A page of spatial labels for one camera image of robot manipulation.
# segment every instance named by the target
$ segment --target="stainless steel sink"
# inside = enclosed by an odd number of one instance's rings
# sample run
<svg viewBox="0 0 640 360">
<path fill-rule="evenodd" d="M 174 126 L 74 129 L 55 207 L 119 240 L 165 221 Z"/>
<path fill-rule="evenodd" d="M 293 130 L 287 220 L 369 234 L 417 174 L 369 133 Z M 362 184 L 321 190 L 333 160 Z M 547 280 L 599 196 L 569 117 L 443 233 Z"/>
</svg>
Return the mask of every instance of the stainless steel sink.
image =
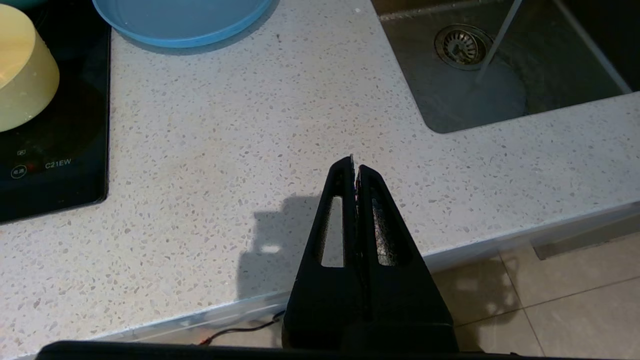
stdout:
<svg viewBox="0 0 640 360">
<path fill-rule="evenodd" d="M 512 3 L 373 0 L 432 130 L 450 133 L 628 92 L 553 0 L 524 0 L 475 84 L 478 57 L 490 48 Z"/>
</svg>

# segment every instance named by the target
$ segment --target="black cable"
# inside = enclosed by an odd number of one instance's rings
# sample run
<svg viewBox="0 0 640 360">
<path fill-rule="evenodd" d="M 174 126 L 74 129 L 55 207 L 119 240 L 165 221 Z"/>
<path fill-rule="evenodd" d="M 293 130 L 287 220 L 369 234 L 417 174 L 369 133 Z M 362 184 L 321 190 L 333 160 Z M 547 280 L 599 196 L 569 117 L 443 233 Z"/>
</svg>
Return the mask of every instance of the black cable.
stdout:
<svg viewBox="0 0 640 360">
<path fill-rule="evenodd" d="M 202 340 L 198 345 L 203 345 L 203 346 L 209 346 L 211 345 L 211 342 L 213 340 L 215 340 L 217 337 L 222 336 L 224 334 L 230 334 L 231 332 L 251 332 L 251 331 L 258 331 L 258 330 L 262 330 L 267 326 L 271 326 L 277 322 L 279 322 L 282 317 L 282 315 L 284 315 L 284 310 L 273 315 L 273 317 L 271 318 L 271 321 L 268 323 L 264 323 L 260 326 L 256 326 L 256 327 L 232 327 L 231 329 L 225 329 L 219 332 L 216 332 L 215 334 L 209 336 L 208 338 Z"/>
</svg>

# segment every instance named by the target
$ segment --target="cooktop control button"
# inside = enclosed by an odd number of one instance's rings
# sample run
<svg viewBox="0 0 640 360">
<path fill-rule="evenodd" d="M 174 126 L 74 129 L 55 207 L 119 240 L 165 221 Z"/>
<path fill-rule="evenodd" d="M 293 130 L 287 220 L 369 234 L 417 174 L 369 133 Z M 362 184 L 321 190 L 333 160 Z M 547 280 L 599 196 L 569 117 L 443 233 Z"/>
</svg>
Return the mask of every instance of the cooktop control button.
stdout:
<svg viewBox="0 0 640 360">
<path fill-rule="evenodd" d="M 11 177 L 14 179 L 20 179 L 27 174 L 27 167 L 24 165 L 18 165 L 11 169 Z"/>
</svg>

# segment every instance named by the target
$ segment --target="tile grout line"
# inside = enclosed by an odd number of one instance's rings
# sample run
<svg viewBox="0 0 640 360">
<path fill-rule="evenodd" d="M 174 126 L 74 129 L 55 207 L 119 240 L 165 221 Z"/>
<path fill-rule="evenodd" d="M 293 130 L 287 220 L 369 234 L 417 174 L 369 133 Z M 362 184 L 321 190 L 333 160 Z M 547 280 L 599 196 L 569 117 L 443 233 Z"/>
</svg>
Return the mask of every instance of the tile grout line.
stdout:
<svg viewBox="0 0 640 360">
<path fill-rule="evenodd" d="M 606 284 L 606 285 L 599 285 L 599 286 L 596 286 L 596 287 L 591 288 L 591 289 L 581 290 L 581 291 L 578 291 L 577 293 L 572 293 L 572 294 L 569 294 L 569 295 L 563 295 L 563 296 L 557 297 L 555 299 L 545 300 L 545 301 L 539 302 L 537 304 L 531 304 L 531 305 L 528 305 L 528 306 L 524 306 L 522 309 L 523 310 L 524 309 L 529 309 L 530 307 L 546 304 L 548 302 L 564 299 L 566 297 L 571 297 L 571 296 L 578 295 L 578 294 L 581 294 L 581 293 L 586 293 L 586 292 L 589 292 L 591 290 L 602 289 L 602 288 L 606 288 L 607 286 L 618 285 L 618 284 L 621 284 L 623 282 L 627 282 L 627 281 L 631 281 L 631 280 L 637 280 L 637 279 L 640 279 L 640 275 L 639 276 L 630 277 L 630 278 L 624 279 L 624 280 L 618 280 L 618 281 L 610 282 L 609 284 Z"/>
<path fill-rule="evenodd" d="M 524 313 L 524 316 L 527 318 L 527 322 L 529 323 L 529 328 L 531 329 L 531 332 L 533 332 L 533 336 L 536 338 L 536 342 L 538 343 L 538 347 L 540 347 L 540 351 L 542 351 L 542 356 L 546 357 L 547 354 L 545 353 L 545 349 L 542 347 L 542 344 L 540 343 L 540 339 L 538 339 L 538 334 L 536 334 L 536 329 L 533 328 L 533 324 L 529 319 L 529 314 L 527 314 L 527 310 L 525 309 L 524 305 L 522 304 L 522 301 L 520 300 L 518 289 L 516 289 L 516 285 L 513 283 L 513 280 L 511 279 L 511 275 L 509 274 L 509 269 L 507 269 L 507 264 L 504 263 L 502 254 L 499 251 L 498 251 L 498 257 L 500 258 L 500 262 L 502 262 L 502 266 L 504 266 L 504 272 L 506 272 L 507 277 L 509 278 L 511 287 L 513 288 L 513 291 L 516 293 L 516 297 L 518 298 L 518 302 L 520 303 L 521 310 Z"/>
</svg>

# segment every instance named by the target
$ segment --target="yellow bowl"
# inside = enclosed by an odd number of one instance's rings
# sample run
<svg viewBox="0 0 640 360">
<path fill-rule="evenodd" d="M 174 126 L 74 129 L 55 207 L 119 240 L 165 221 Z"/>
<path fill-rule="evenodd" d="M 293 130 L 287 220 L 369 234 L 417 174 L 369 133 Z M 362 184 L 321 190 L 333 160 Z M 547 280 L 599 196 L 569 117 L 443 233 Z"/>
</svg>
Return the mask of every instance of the yellow bowl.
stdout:
<svg viewBox="0 0 640 360">
<path fill-rule="evenodd" d="M 58 65 L 29 17 L 0 4 L 0 132 L 44 110 L 59 82 Z"/>
</svg>

